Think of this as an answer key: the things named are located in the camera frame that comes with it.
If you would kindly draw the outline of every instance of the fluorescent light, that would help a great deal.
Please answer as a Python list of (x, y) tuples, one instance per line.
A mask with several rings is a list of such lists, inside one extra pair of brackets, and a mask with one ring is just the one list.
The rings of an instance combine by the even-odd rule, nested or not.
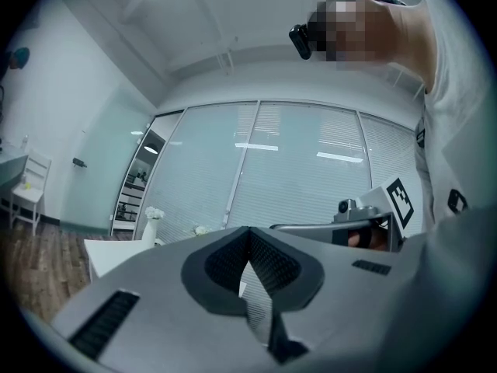
[(154, 149), (152, 149), (152, 148), (150, 148), (150, 147), (148, 147), (148, 146), (145, 146), (144, 148), (145, 148), (145, 151), (149, 151), (149, 152), (153, 153), (154, 155), (157, 155), (157, 154), (158, 154), (158, 152), (157, 152), (157, 151), (155, 151)]
[(277, 151), (278, 150), (277, 146), (247, 144), (246, 142), (243, 142), (241, 144), (235, 144), (235, 147), (237, 147), (237, 148), (248, 148), (248, 149), (264, 149), (266, 151)]
[(361, 163), (363, 161), (363, 159), (359, 158), (351, 158), (350, 156), (333, 155), (332, 153), (323, 153), (323, 152), (319, 152), (317, 156), (319, 158), (344, 160), (345, 162), (352, 162), (352, 163)]

